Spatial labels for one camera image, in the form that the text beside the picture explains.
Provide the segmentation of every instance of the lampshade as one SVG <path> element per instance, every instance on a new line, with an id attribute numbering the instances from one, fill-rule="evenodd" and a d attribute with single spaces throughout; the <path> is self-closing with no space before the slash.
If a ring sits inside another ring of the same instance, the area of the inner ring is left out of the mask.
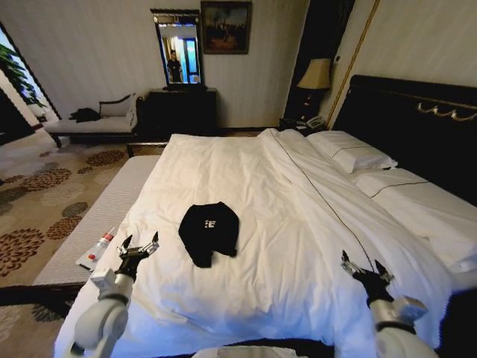
<path id="1" fill-rule="evenodd" d="M 297 87 L 309 90 L 329 88 L 329 58 L 312 59 Z"/>

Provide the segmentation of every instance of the bench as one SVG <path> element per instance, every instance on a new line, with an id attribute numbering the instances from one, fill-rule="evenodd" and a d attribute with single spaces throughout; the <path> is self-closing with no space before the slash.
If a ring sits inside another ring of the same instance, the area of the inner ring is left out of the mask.
<path id="1" fill-rule="evenodd" d="M 129 159 L 119 170 L 83 220 L 72 231 L 31 286 L 0 288 L 0 306 L 42 304 L 62 317 L 69 311 L 91 273 L 76 265 L 76 260 L 112 227 L 118 227 L 139 197 L 158 155 Z"/>
<path id="2" fill-rule="evenodd" d="M 136 98 L 136 105 L 131 106 L 125 116 L 104 117 L 98 121 L 80 122 L 62 119 L 43 125 L 45 130 L 61 148 L 60 136 L 99 136 L 134 138 L 141 128 L 142 97 Z"/>

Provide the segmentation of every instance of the green leaves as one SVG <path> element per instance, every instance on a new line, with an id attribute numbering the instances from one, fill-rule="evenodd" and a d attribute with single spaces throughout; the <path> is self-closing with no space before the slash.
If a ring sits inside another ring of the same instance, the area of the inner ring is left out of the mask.
<path id="1" fill-rule="evenodd" d="M 0 69 L 26 104 L 38 104 L 44 107 L 38 100 L 34 87 L 28 83 L 24 73 L 26 70 L 16 62 L 15 57 L 19 57 L 15 51 L 0 44 Z"/>

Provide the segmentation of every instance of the gold wall trim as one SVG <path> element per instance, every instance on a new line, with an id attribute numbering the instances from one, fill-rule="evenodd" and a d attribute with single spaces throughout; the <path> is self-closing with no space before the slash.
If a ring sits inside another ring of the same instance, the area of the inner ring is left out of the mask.
<path id="1" fill-rule="evenodd" d="M 361 49 L 361 45 L 363 44 L 364 38 L 366 37 L 366 34 L 367 34 L 367 30 L 369 29 L 371 22 L 373 21 L 373 17 L 374 17 L 374 14 L 376 13 L 376 10 L 378 9 L 380 1 L 381 0 L 374 1 L 373 8 L 371 9 L 371 12 L 367 17 L 366 24 L 364 24 L 364 28 L 361 33 L 361 36 L 359 37 L 358 44 L 355 47 L 355 51 L 353 53 L 353 56 L 351 57 L 351 61 L 350 61 L 350 64 L 348 65 L 343 81 L 341 82 L 340 89 L 338 90 L 338 94 L 336 95 L 335 100 L 333 101 L 333 105 L 331 106 L 331 110 L 328 114 L 328 119 L 326 120 L 326 126 L 328 127 L 329 127 L 329 122 L 331 121 L 331 118 L 333 117 L 333 113 L 335 112 L 336 106 L 338 105 L 338 101 L 341 97 L 344 86 L 346 82 L 348 81 L 348 77 L 350 76 L 351 69 L 353 68 L 356 58 L 358 57 L 359 50 Z"/>

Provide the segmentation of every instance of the black headboard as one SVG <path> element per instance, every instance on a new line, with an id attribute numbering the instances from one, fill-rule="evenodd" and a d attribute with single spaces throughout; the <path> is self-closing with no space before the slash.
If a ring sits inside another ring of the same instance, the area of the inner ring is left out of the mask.
<path id="1" fill-rule="evenodd" d="M 477 88 L 354 75 L 333 130 L 477 206 Z"/>

